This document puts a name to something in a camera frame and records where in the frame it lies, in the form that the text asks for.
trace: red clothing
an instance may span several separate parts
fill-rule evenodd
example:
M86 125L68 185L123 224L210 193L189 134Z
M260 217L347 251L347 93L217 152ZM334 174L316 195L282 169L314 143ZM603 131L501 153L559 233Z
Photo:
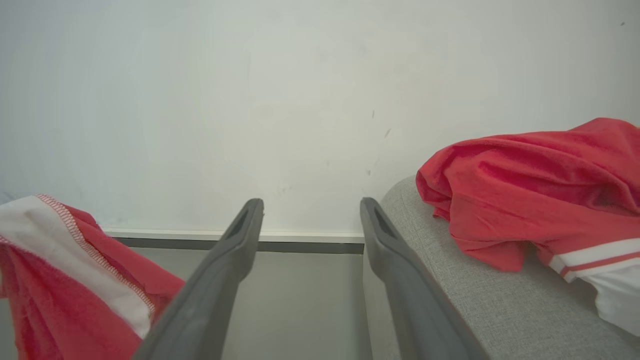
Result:
M0 206L0 269L21 359L129 359L184 284L45 195Z
M520 270L526 241L563 276L640 255L640 129L622 120L456 143L416 183L458 247L499 270Z

